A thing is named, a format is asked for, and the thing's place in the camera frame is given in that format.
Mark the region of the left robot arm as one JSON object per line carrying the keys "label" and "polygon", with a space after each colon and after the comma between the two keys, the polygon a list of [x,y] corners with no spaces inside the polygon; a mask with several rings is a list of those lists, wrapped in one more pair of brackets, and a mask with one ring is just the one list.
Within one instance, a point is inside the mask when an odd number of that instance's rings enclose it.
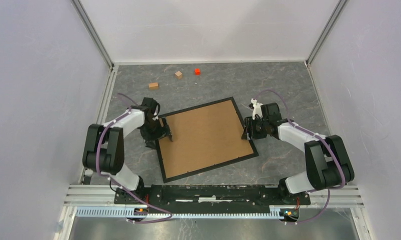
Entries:
{"label": "left robot arm", "polygon": [[124,140],[138,130],[147,148],[157,150],[159,141],[172,137],[165,117],[159,117],[161,105],[151,97],[144,97],[140,105],[130,105],[113,120],[91,124],[83,150],[82,164],[115,185],[116,193],[126,193],[134,204],[146,199],[145,184],[125,164]]}

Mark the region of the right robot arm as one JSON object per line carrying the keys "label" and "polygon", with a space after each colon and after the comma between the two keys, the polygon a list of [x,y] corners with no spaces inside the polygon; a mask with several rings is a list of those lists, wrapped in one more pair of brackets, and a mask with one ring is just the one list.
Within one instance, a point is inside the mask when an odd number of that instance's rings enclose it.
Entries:
{"label": "right robot arm", "polygon": [[344,187],[355,178],[345,144],[338,135],[314,133],[289,118],[282,118],[277,103],[251,99],[252,115],[244,119],[243,140],[273,137],[304,153],[305,171],[279,181],[277,198],[292,203],[303,192]]}

